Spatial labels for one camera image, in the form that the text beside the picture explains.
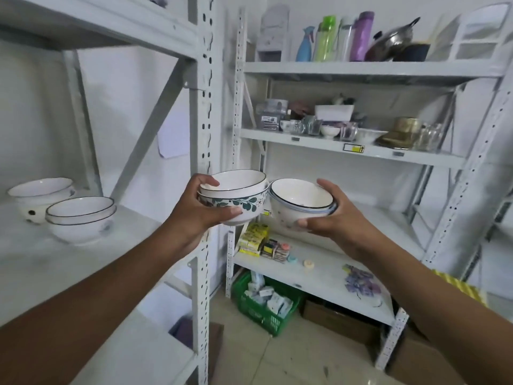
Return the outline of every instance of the green plastic basket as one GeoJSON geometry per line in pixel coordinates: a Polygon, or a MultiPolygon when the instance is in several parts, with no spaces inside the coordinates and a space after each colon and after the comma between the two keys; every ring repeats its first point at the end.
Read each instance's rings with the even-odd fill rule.
{"type": "Polygon", "coordinates": [[[304,293],[292,286],[275,281],[271,278],[264,277],[264,279],[267,286],[272,286],[279,295],[292,300],[292,309],[284,319],[275,315],[267,309],[265,305],[259,305],[244,294],[248,289],[248,282],[251,282],[250,271],[244,272],[237,279],[232,287],[232,294],[237,300],[237,307],[241,313],[249,317],[255,323],[260,324],[272,336],[278,336],[289,322],[292,314],[298,308],[298,305],[304,297],[304,293]]]}

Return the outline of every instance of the blue spray bottle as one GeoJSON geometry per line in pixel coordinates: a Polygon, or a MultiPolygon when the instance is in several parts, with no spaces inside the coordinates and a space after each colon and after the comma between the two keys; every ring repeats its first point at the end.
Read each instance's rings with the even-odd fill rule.
{"type": "Polygon", "coordinates": [[[310,62],[312,60],[312,46],[310,41],[313,43],[313,32],[315,31],[314,26],[308,26],[303,29],[305,37],[299,46],[298,55],[296,55],[296,62],[310,62]]]}

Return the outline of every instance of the stainless steel pot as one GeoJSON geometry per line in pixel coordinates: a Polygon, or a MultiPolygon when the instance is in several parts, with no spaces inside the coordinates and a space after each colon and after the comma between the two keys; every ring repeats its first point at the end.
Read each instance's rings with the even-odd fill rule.
{"type": "Polygon", "coordinates": [[[417,17],[408,25],[403,25],[388,31],[386,34],[380,31],[375,34],[375,42],[365,54],[365,60],[369,62],[382,62],[399,54],[414,37],[413,26],[417,24],[417,17]]]}

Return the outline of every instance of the tile floor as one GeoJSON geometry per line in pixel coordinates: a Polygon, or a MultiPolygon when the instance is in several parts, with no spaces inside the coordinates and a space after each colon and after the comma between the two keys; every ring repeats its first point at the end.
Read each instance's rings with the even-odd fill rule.
{"type": "Polygon", "coordinates": [[[242,315],[221,288],[210,321],[225,325],[212,385],[400,385],[365,347],[294,314],[279,337],[242,315]]]}

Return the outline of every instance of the stacked bowls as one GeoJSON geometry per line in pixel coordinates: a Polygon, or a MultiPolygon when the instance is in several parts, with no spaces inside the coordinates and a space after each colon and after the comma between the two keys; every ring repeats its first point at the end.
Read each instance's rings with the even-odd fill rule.
{"type": "Polygon", "coordinates": [[[25,220],[41,224],[45,222],[46,208],[72,197],[75,188],[69,178],[43,178],[17,185],[7,194],[14,198],[25,220]]]}
{"type": "Polygon", "coordinates": [[[57,238],[73,245],[82,245],[106,235],[116,209],[114,200],[109,197],[79,197],[49,206],[45,220],[48,229],[57,238]]]}
{"type": "Polygon", "coordinates": [[[297,225],[298,219],[328,216],[337,209],[329,192],[317,184],[294,178],[273,181],[269,195],[273,217],[294,231],[306,231],[297,225]]]}
{"type": "Polygon", "coordinates": [[[256,218],[264,210],[269,188],[267,176],[258,170],[229,170],[214,174],[219,186],[202,184],[198,199],[210,207],[238,206],[242,214],[223,224],[237,226],[256,218]]]}

